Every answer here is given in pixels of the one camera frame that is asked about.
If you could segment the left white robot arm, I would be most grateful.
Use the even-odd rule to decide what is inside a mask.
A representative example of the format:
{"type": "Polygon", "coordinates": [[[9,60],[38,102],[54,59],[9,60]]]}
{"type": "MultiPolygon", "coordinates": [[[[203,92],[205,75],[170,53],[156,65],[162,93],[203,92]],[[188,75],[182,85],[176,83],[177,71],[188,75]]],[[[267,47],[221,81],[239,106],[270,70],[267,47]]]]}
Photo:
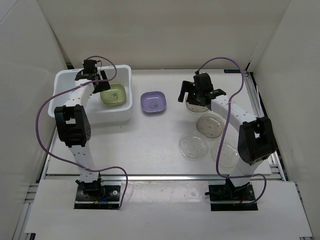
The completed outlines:
{"type": "Polygon", "coordinates": [[[91,95],[111,89],[105,71],[98,70],[98,61],[91,57],[82,63],[83,69],[75,77],[75,90],[67,101],[54,109],[59,139],[71,151],[78,165],[80,179],[76,181],[84,195],[94,201],[105,198],[105,187],[99,172],[89,171],[94,161],[89,147],[91,125],[85,107],[91,95]]]}

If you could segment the yellow panda plate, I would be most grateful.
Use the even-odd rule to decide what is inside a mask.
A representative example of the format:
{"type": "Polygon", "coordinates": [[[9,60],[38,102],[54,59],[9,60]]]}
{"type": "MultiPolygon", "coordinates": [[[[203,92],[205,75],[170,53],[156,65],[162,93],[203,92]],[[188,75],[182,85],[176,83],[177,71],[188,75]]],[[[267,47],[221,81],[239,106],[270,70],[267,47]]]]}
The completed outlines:
{"type": "Polygon", "coordinates": [[[102,103],[108,107],[115,107],[115,106],[121,106],[125,103],[126,101],[103,101],[102,103]]]}

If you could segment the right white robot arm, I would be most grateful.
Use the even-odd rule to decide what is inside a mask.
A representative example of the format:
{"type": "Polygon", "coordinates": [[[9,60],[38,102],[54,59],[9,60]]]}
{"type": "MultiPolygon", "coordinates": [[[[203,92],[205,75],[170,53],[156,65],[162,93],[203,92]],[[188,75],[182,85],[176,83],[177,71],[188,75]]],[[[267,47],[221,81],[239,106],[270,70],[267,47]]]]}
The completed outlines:
{"type": "Polygon", "coordinates": [[[237,130],[239,160],[226,177],[231,183],[224,188],[224,193],[230,200],[236,200],[242,195],[242,187],[250,182],[261,162],[278,148],[271,120],[266,116],[258,117],[248,113],[234,103],[233,98],[239,93],[237,90],[227,96],[222,89],[214,88],[208,73],[196,72],[192,82],[182,82],[178,96],[179,102],[186,101],[219,114],[226,120],[226,126],[231,125],[237,130]]]}

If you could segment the green panda plate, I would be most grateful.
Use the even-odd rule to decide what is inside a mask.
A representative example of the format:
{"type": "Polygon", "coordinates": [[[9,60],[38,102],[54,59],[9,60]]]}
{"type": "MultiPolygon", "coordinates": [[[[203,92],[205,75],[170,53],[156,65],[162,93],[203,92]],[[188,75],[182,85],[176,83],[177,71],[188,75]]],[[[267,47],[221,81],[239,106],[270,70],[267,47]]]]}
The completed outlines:
{"type": "Polygon", "coordinates": [[[117,102],[126,100],[126,90],[122,84],[112,83],[110,89],[100,93],[102,102],[117,102]]]}

